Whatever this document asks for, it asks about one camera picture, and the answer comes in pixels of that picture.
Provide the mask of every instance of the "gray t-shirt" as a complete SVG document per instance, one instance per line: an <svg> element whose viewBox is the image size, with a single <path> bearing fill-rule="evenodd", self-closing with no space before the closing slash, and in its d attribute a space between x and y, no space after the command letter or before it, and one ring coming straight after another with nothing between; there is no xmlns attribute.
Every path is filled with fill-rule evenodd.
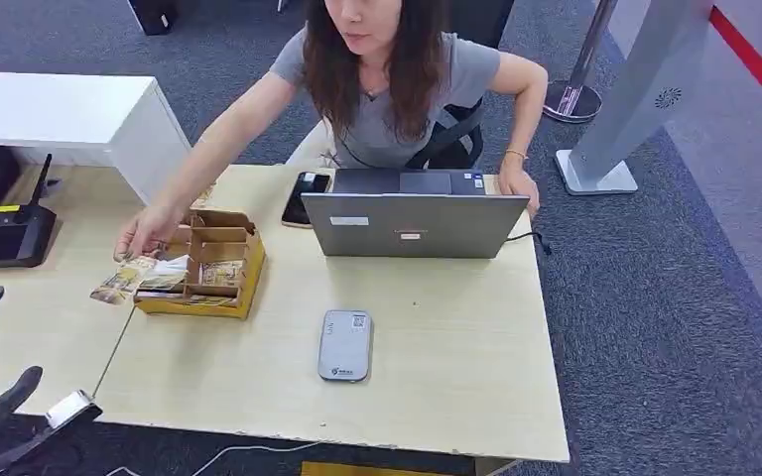
<svg viewBox="0 0 762 476"><path fill-rule="evenodd" d="M270 68L297 87L303 86L305 36L305 29L295 34ZM500 54L497 50L460 39L456 34L443 33L443 42L449 71L445 85L434 95L425 137L416 142L400 142L395 131L387 126L389 91L375 98L361 94L354 123L345 137L335 138L335 161L341 167L403 168L428 144L443 108L450 104L472 107L480 100L498 72Z"/></svg>

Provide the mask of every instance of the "carpet floor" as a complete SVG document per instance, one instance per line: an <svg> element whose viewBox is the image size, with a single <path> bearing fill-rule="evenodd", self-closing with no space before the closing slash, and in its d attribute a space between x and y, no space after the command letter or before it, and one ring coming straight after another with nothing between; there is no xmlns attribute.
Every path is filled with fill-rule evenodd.
<svg viewBox="0 0 762 476"><path fill-rule="evenodd" d="M154 75L194 140L301 26L299 2L283 15L274 3L184 3L171 35L146 38L122 2L0 0L0 70ZM569 71L591 8L586 0L518 1L504 48ZM606 38L592 82L607 90L622 61ZM486 107L480 166L493 171L512 108L494 96ZM283 162L317 119L298 101L240 161ZM531 150L544 202L536 225L554 248L540 267L571 464L530 462L508 474L762 474L760 296L665 132L628 161L638 193L578 198L565 193L552 156L581 132L545 120ZM28 424L20 418L16 431ZM47 476L105 475L122 464L144 476L187 475L220 447L246 443L99 424L74 441L74 455L41 464ZM471 471L460 456L323 445L235 453L205 474L298 474L302 459Z"/></svg>

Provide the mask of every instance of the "cardboard box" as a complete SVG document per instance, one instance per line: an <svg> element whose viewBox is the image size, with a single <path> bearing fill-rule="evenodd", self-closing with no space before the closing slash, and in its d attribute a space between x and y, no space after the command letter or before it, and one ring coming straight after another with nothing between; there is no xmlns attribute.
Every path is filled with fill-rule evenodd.
<svg viewBox="0 0 762 476"><path fill-rule="evenodd" d="M166 253L189 255L186 279L166 292L139 290L136 307L148 313L246 319L266 253L255 224L243 213L192 210Z"/></svg>

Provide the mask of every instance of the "red stripe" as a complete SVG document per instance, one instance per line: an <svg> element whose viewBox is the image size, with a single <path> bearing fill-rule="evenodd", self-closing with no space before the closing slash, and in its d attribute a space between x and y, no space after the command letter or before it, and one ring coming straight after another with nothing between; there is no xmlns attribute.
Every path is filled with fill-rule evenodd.
<svg viewBox="0 0 762 476"><path fill-rule="evenodd" d="M723 37L726 43L743 61L749 72L762 85L762 56L743 38L743 35L728 21L717 7L711 11L711 23Z"/></svg>

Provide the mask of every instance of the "woman's left hand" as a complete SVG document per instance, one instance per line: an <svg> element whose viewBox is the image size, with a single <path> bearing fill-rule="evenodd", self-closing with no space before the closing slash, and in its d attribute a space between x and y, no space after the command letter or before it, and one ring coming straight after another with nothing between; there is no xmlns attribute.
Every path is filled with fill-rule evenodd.
<svg viewBox="0 0 762 476"><path fill-rule="evenodd" d="M527 195L530 203L527 211L533 219L539 211L539 187L522 168L522 158L516 154L507 154L501 163L498 174L498 187L504 195Z"/></svg>

